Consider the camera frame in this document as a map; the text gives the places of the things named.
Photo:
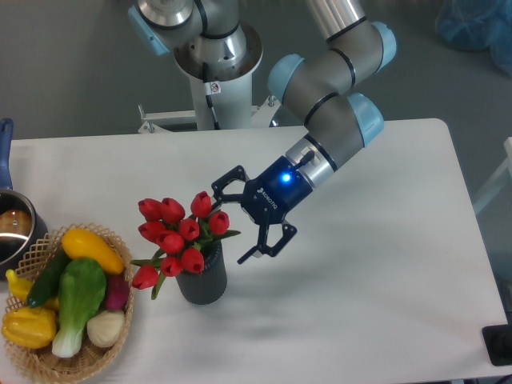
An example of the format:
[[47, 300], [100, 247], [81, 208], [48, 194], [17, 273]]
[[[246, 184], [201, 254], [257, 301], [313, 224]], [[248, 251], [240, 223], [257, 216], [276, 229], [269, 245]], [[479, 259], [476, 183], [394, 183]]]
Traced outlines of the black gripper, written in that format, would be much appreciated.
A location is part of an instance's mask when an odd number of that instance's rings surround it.
[[[226, 188], [234, 182], [242, 184], [242, 191], [227, 193]], [[256, 224], [263, 223], [264, 214], [269, 215], [270, 225], [259, 226], [255, 245], [237, 260], [237, 264], [253, 258], [278, 256], [298, 232], [295, 226], [284, 222], [287, 214], [313, 192], [308, 181], [284, 156], [251, 180], [243, 166], [235, 166], [215, 180], [211, 189], [213, 210], [223, 204], [236, 203]]]

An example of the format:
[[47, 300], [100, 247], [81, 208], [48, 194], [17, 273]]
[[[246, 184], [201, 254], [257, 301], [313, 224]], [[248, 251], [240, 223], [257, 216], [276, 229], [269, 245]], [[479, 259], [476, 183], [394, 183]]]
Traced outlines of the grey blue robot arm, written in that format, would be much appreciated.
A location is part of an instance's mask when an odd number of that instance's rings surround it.
[[[268, 77], [271, 95], [306, 135], [256, 178], [236, 167], [212, 185], [216, 206], [235, 202], [258, 226], [252, 257], [277, 255], [296, 232], [286, 215], [384, 127], [378, 108], [353, 87], [394, 58], [393, 32], [369, 22], [357, 1], [310, 1], [308, 8], [327, 51], [312, 62], [289, 54]], [[252, 124], [262, 41], [236, 1], [136, 1], [128, 16], [146, 47], [172, 54], [188, 77], [199, 130]]]

